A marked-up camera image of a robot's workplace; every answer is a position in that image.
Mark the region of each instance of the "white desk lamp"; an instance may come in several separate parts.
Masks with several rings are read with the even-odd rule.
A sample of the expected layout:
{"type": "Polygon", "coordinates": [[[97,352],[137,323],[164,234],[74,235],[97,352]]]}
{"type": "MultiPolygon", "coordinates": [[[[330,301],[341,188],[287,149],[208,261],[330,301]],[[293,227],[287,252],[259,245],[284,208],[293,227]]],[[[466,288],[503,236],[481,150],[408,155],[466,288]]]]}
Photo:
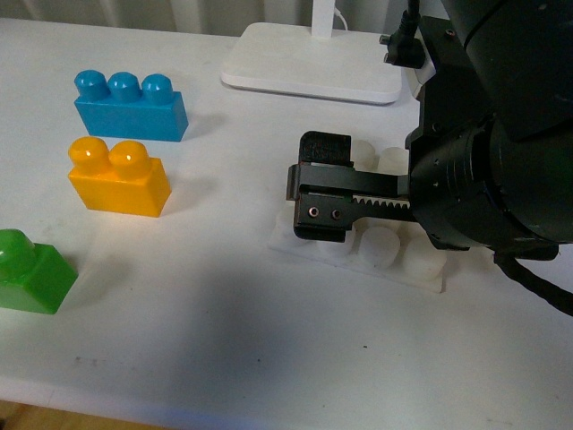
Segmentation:
{"type": "Polygon", "coordinates": [[[333,30],[335,0],[314,0],[312,29],[257,22],[221,70],[233,87],[370,104],[395,101],[401,72],[383,62],[379,34],[333,30]]]}

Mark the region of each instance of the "toy building block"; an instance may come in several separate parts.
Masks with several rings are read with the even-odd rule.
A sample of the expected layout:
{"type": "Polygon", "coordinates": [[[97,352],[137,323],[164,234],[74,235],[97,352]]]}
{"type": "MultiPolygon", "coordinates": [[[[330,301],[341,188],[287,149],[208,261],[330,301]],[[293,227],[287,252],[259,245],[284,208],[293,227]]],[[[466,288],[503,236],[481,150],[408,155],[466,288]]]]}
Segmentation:
{"type": "Polygon", "coordinates": [[[77,278],[52,245],[32,244],[20,230],[0,230],[1,307],[55,314],[77,278]]]}
{"type": "MultiPolygon", "coordinates": [[[[355,168],[389,175],[407,173],[407,150],[387,148],[380,155],[378,167],[374,166],[374,154],[370,143],[357,142],[351,152],[355,168]]],[[[446,252],[433,247],[419,224],[359,219],[346,232],[344,243],[303,240],[293,231],[295,207],[289,203],[276,217],[269,240],[271,249],[436,293],[442,291],[446,252]]]]}
{"type": "Polygon", "coordinates": [[[82,137],[68,150],[68,175],[88,209],[158,217],[171,187],[160,159],[153,159],[135,141],[112,150],[97,137],[82,137]]]}
{"type": "Polygon", "coordinates": [[[189,124],[181,92],[163,74],[137,78],[119,72],[109,78],[84,70],[75,78],[75,106],[92,136],[180,142],[189,124]]]}

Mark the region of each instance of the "robotic arm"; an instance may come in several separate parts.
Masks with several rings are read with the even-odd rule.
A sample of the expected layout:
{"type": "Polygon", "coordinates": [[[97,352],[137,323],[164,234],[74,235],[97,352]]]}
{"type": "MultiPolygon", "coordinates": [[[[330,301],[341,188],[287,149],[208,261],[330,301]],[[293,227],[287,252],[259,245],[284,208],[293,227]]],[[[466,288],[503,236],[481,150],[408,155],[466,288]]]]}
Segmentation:
{"type": "Polygon", "coordinates": [[[289,170],[295,233],[341,242],[361,217],[417,221],[437,248],[492,249],[510,278],[573,316],[571,293],[517,262],[573,243],[573,2],[442,2],[451,21],[420,18],[410,0],[381,37],[421,104],[408,175],[356,172],[349,136],[307,133],[289,170]]]}

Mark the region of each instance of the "lego stud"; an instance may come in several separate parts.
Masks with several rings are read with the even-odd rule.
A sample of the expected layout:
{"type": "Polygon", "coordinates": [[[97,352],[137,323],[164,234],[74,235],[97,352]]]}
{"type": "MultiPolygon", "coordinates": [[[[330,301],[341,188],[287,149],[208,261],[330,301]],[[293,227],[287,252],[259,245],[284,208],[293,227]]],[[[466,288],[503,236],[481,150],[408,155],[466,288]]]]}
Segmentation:
{"type": "Polygon", "coordinates": [[[447,259],[446,252],[434,248],[427,236],[418,236],[406,247],[402,264],[412,278],[434,280],[440,275],[447,259]]]}
{"type": "Polygon", "coordinates": [[[376,150],[367,141],[353,141],[350,159],[355,163],[355,170],[370,172],[376,161],[376,150]]]}
{"type": "Polygon", "coordinates": [[[136,141],[119,142],[110,152],[109,160],[117,175],[125,180],[146,176],[151,171],[151,159],[145,146],[136,141]]]}
{"type": "Polygon", "coordinates": [[[79,72],[73,83],[85,101],[98,101],[109,95],[106,77],[97,70],[79,72]]]}
{"type": "Polygon", "coordinates": [[[83,175],[97,175],[111,168],[107,145],[97,137],[81,137],[70,146],[68,155],[83,175]]]}
{"type": "Polygon", "coordinates": [[[173,86],[171,80],[163,74],[151,74],[141,84],[143,97],[156,106],[166,105],[173,101],[173,86]]]}
{"type": "Polygon", "coordinates": [[[380,154],[377,173],[386,175],[407,175],[410,152],[404,148],[386,148],[380,154]]]}
{"type": "Polygon", "coordinates": [[[114,99],[122,103],[133,103],[141,97],[141,89],[137,77],[128,72],[113,74],[109,78],[107,86],[114,99]]]}
{"type": "Polygon", "coordinates": [[[0,230],[0,281],[19,278],[35,264],[34,244],[20,230],[0,230]]]}
{"type": "Polygon", "coordinates": [[[388,269],[400,250],[400,239],[385,227],[368,228],[362,234],[358,253],[360,258],[377,269],[388,269]]]}

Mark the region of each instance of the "green lego block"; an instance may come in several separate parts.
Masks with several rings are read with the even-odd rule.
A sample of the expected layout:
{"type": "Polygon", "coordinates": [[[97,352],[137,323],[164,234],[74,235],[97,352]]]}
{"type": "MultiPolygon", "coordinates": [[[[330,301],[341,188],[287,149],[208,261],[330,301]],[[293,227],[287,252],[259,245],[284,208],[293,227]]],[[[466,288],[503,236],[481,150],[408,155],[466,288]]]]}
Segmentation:
{"type": "Polygon", "coordinates": [[[55,314],[78,273],[52,245],[0,230],[0,307],[55,314]]]}

